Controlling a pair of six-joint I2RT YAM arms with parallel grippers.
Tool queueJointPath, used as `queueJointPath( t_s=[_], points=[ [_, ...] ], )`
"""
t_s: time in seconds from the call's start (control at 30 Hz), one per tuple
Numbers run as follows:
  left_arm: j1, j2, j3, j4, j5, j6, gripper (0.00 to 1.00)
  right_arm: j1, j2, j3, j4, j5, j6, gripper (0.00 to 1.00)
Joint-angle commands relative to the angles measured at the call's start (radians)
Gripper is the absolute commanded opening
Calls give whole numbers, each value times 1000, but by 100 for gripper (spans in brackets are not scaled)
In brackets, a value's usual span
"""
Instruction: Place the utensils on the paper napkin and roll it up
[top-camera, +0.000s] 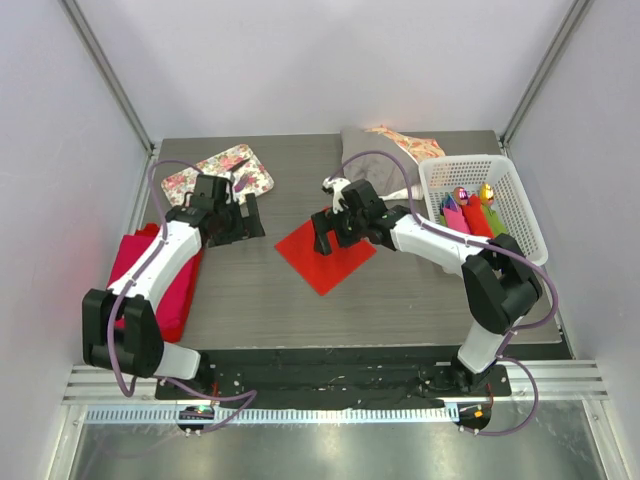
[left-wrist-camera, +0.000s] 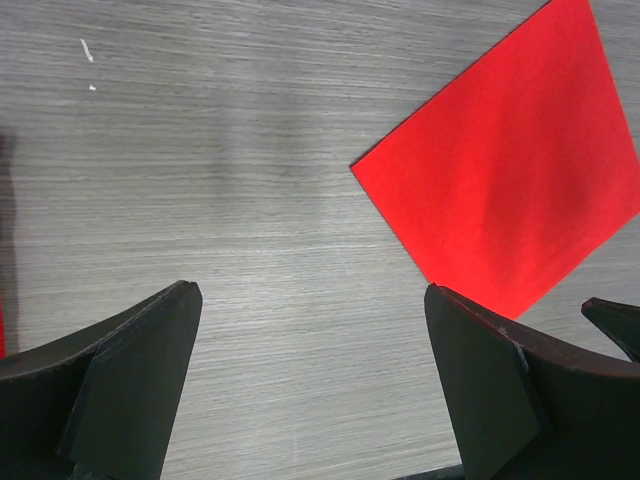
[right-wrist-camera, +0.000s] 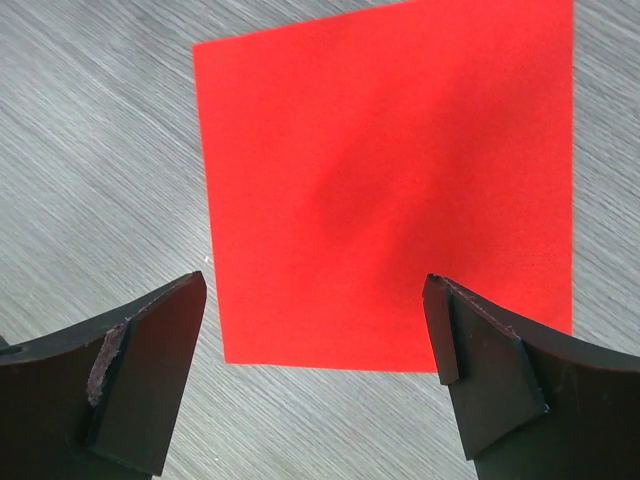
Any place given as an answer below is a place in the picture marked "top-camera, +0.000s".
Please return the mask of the red paper napkin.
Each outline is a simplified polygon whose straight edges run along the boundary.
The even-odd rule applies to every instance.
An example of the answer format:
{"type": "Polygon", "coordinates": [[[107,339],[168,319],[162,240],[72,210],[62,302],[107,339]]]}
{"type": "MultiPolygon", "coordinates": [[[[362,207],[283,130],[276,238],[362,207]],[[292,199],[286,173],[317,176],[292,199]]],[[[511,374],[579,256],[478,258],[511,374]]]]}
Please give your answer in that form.
{"type": "Polygon", "coordinates": [[[276,251],[320,296],[324,296],[369,261],[377,250],[367,240],[340,248],[336,234],[328,234],[332,253],[323,256],[314,250],[315,232],[308,220],[275,244],[276,251]]]}

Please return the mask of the floral rectangular tray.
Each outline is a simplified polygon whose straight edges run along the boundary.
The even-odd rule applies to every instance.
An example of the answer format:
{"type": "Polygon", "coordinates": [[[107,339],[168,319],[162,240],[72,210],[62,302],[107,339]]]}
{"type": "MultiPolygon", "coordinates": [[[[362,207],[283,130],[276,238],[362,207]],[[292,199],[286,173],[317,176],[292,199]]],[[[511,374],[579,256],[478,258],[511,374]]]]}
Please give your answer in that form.
{"type": "MultiPolygon", "coordinates": [[[[274,180],[260,162],[252,149],[246,144],[239,144],[223,152],[202,160],[196,167],[206,175],[223,175],[230,172],[234,178],[234,186],[243,173],[248,173],[248,182],[241,192],[235,192],[240,205],[246,203],[247,194],[255,194],[259,197],[274,187],[274,180]],[[236,164],[248,159],[249,162],[237,172],[233,171],[236,164]]],[[[197,171],[193,168],[185,168],[172,174],[161,181],[161,188],[172,206],[181,204],[187,192],[195,187],[197,171]]]]}

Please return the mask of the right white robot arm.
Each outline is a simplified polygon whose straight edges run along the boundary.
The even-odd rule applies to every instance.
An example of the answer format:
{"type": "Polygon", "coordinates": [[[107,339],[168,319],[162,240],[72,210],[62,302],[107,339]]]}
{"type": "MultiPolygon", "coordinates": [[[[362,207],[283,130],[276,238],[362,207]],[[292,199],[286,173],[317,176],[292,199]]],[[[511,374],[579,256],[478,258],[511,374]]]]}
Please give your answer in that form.
{"type": "Polygon", "coordinates": [[[518,258],[514,238],[483,239],[439,226],[412,206],[388,206],[366,180],[327,178],[332,203],[312,215],[315,252],[328,256],[362,239],[412,254],[462,278],[473,322],[449,366],[426,378],[446,395],[472,395],[488,382],[516,327],[537,303],[542,287],[532,266],[518,258]]]}

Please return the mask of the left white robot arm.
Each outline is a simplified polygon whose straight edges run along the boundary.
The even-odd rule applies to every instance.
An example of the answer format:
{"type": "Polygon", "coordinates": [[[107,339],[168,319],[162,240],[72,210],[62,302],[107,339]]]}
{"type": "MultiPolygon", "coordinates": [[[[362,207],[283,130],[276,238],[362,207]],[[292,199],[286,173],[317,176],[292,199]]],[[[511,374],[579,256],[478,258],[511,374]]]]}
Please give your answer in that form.
{"type": "Polygon", "coordinates": [[[207,247],[262,237],[257,198],[240,199],[230,174],[200,174],[182,204],[172,207],[139,259],[106,289],[82,300],[84,362],[112,371],[118,383],[156,378],[205,397],[215,377],[205,354],[163,339],[156,310],[183,267],[207,247]]]}

